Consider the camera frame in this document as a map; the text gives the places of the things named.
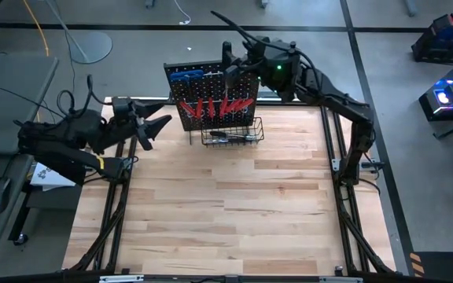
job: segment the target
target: wheel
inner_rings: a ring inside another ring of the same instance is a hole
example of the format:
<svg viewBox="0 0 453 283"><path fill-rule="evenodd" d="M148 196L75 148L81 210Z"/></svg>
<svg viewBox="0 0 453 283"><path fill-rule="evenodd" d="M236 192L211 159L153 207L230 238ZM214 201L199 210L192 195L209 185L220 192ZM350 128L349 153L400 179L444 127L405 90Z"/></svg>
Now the wheel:
<svg viewBox="0 0 453 283"><path fill-rule="evenodd" d="M28 240L29 240L28 235L21 234L21 235L19 235L19 238L16 241L13 241L13 244L16 245L16 246L20 246L22 244L27 243Z"/></svg>

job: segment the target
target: yellow cable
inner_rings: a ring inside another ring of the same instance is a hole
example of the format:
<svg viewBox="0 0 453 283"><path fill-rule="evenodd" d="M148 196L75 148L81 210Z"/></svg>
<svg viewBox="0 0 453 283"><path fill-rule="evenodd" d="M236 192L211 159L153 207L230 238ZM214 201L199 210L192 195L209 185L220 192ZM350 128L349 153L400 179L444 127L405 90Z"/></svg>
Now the yellow cable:
<svg viewBox="0 0 453 283"><path fill-rule="evenodd" d="M36 20L35 14L32 12L31 7L29 7L28 1L27 0L22 0L24 2L25 7L28 9L29 14L31 15L33 21L36 24L36 27L38 28L39 34L41 35L41 38L43 39L43 44L45 45L45 51L46 51L46 56L48 57L48 44L46 43L45 35L43 34L43 30L41 29L41 26L39 25L38 20Z"/></svg>

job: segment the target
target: wire basket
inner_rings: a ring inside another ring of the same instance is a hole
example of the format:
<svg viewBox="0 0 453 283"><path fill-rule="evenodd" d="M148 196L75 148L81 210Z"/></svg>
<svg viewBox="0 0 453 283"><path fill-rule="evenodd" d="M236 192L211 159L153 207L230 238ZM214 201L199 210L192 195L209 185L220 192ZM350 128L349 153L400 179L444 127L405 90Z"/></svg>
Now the wire basket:
<svg viewBox="0 0 453 283"><path fill-rule="evenodd" d="M220 147L258 144L265 139L265 136L261 118L255 117L250 126L243 127L211 128L203 124L201 139L202 145Z"/></svg>

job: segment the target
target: metal bracket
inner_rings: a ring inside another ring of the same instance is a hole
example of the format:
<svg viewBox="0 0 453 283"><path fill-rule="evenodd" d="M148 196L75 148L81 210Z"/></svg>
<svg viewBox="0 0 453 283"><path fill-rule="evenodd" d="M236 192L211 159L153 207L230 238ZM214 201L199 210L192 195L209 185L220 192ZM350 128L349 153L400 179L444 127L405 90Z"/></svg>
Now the metal bracket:
<svg viewBox="0 0 453 283"><path fill-rule="evenodd" d="M375 172L375 169L372 167L364 167L363 162L369 163L370 161L368 160L361 160L359 162L359 170L360 171L367 171L367 172ZM371 158L371 162L377 163L377 160L375 158ZM340 158L334 158L331 160L331 164L333 166L333 171L337 172L340 170Z"/></svg>
<svg viewBox="0 0 453 283"><path fill-rule="evenodd" d="M321 283L363 283L362 278L358 277L320 277Z"/></svg>
<svg viewBox="0 0 453 283"><path fill-rule="evenodd" d="M143 282L144 280L144 275L113 275L101 276L99 278L99 283Z"/></svg>

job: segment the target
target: desk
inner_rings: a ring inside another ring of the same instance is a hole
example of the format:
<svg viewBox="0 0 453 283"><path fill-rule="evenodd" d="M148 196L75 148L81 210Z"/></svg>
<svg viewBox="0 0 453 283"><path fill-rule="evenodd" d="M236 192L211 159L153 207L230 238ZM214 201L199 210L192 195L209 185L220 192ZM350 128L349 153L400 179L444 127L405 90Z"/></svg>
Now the desk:
<svg viewBox="0 0 453 283"><path fill-rule="evenodd" d="M25 97L36 97L35 94L39 93L39 101L37 102L41 102L45 97L46 90L56 68L57 59L53 57L0 55L0 87L14 91ZM15 100L11 94L8 95L12 99L0 100L2 108L6 108L6 104L13 104L13 107L15 106ZM31 103L19 103L18 107L26 107L29 112L33 112L34 114L37 110L37 106ZM10 162L10 156L0 156L0 177L8 162ZM22 185L26 180L31 163L31 156L22 155L14 158L9 167L7 174L12 179L13 184L8 207L0 214L0 238L20 194Z"/></svg>
<svg viewBox="0 0 453 283"><path fill-rule="evenodd" d="M112 116L109 108L103 114ZM221 149L203 146L200 132L189 145L175 106L155 117L163 114L174 119L154 150L144 152L138 145L118 271L331 275L336 265L344 265L318 108L258 107L265 140ZM347 138L349 123L344 132ZM114 156L114 149L106 153ZM106 182L83 187L64 268L77 263L98 235L107 191ZM377 191L364 184L355 191L365 237L394 268ZM355 244L352 252L358 266Z"/></svg>

